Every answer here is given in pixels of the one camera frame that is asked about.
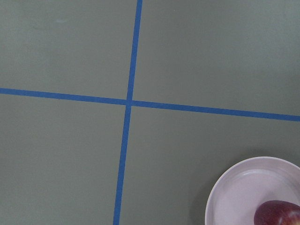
blue tape line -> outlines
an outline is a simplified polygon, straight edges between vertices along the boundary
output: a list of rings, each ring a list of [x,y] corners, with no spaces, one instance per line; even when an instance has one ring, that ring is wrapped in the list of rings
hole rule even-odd
[[[256,118],[265,118],[265,119],[273,119],[273,120],[300,121],[300,116],[296,116],[296,115],[210,108],[210,107],[191,106],[191,105],[177,105],[177,104],[145,102],[145,101],[135,101],[135,100],[127,101],[124,99],[117,99],[117,98],[70,95],[70,94],[60,94],[60,93],[32,91],[32,90],[0,88],[0,94],[30,96],[30,97],[38,97],[38,98],[54,98],[54,99],[83,101],[83,102],[96,102],[96,103],[106,103],[106,104],[114,104],[114,105],[132,105],[132,106],[146,107],[146,108],[170,109],[170,110],[179,110],[179,111],[188,111],[188,112],[256,117]]]
[[[127,105],[126,109],[125,109],[125,117],[124,117],[124,127],[123,127],[123,136],[122,136],[122,144],[121,144],[121,154],[120,154],[120,162],[119,162],[116,199],[115,199],[115,206],[114,206],[113,225],[119,225],[119,222],[120,222],[120,212],[121,212],[121,202],[122,202],[122,193],[123,193],[126,153],[127,153],[127,145],[128,145],[130,115],[131,115],[131,106]]]
[[[265,118],[265,119],[273,119],[273,120],[300,121],[300,116],[294,116],[294,115],[253,112],[253,111],[243,111],[243,110],[234,110],[234,109],[209,108],[209,107],[200,107],[200,106],[191,106],[191,105],[176,105],[176,104],[144,102],[144,101],[134,100],[132,101],[132,106],[199,112],[199,113],[212,113],[212,114],[232,115],[232,116],[256,117],[256,118]]]
[[[30,97],[38,97],[38,98],[54,98],[54,99],[83,101],[83,102],[97,102],[97,103],[107,103],[107,104],[114,104],[114,105],[126,105],[127,102],[124,99],[117,99],[117,98],[70,95],[70,94],[60,94],[60,93],[42,92],[42,91],[33,91],[33,90],[7,89],[7,88],[0,88],[0,94],[30,96]]]
[[[135,27],[133,31],[133,41],[132,41],[128,90],[127,90],[127,100],[130,101],[132,100],[133,97],[133,88],[135,83],[135,68],[136,68],[137,47],[139,42],[139,33],[140,33],[140,24],[141,24],[142,4],[143,4],[143,0],[137,0],[136,13],[135,13]]]
[[[120,223],[120,212],[121,212],[121,203],[122,203],[126,153],[127,153],[127,145],[128,145],[131,103],[132,103],[133,89],[135,83],[135,67],[136,67],[137,47],[138,47],[140,24],[141,24],[142,4],[143,4],[143,0],[137,0],[128,88],[127,88],[127,98],[126,98],[127,105],[126,105],[125,117],[124,117],[124,127],[123,127],[123,136],[122,136],[122,144],[121,144],[116,199],[115,199],[114,214],[113,214],[113,225],[119,225]]]

red apple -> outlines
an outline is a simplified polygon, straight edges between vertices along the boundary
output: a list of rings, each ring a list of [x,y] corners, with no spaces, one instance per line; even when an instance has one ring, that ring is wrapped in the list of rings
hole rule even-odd
[[[285,201],[261,204],[254,215],[255,225],[300,225],[300,206]]]

painter's tape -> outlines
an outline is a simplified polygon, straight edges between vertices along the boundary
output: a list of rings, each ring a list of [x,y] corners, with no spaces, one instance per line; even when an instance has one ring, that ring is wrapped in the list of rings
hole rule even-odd
[[[127,104],[126,104],[125,116],[124,116],[124,127],[123,127],[123,136],[122,136],[122,144],[121,144],[117,190],[116,190],[115,206],[114,206],[114,213],[113,213],[113,225],[119,225],[120,223],[125,162],[126,162],[126,153],[127,153],[127,145],[128,145],[128,136],[129,136],[131,103],[132,103],[134,83],[135,83],[135,68],[136,68],[137,47],[138,47],[140,24],[141,24],[142,4],[143,4],[143,0],[137,0],[136,12],[135,12],[135,26],[134,26],[131,59],[130,59],[128,88],[127,88],[127,98],[126,98]]]
[[[212,113],[212,114],[231,115],[231,116],[256,117],[256,118],[265,118],[265,119],[273,119],[273,120],[300,121],[300,116],[267,113],[267,112],[253,112],[253,111],[210,108],[210,107],[191,106],[191,105],[144,102],[144,101],[135,101],[135,100],[133,100],[131,104],[132,106],[147,107],[147,108],[170,109],[170,110],[198,112],[198,113]]]
[[[93,96],[85,96],[85,95],[70,95],[70,94],[60,94],[60,93],[52,93],[52,92],[33,91],[33,90],[0,88],[0,94],[30,96],[30,97],[38,97],[38,98],[54,98],[54,99],[83,101],[83,102],[97,102],[97,103],[106,103],[106,104],[114,104],[114,105],[126,105],[126,100],[124,99],[93,97]]]

gray floor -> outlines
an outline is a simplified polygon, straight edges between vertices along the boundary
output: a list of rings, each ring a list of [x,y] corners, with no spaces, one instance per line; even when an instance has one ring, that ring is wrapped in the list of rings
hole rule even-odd
[[[126,99],[135,0],[0,0],[0,88]],[[134,100],[300,115],[300,2],[144,1]],[[0,95],[0,224],[110,225],[123,105]],[[132,107],[120,225],[203,225],[233,164],[300,166],[300,123]]]

white dish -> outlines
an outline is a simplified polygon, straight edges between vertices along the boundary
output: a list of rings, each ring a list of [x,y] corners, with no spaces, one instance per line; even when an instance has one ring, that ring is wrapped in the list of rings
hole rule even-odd
[[[274,157],[246,159],[216,182],[207,201],[205,225],[253,225],[257,207],[269,200],[300,205],[300,168]]]

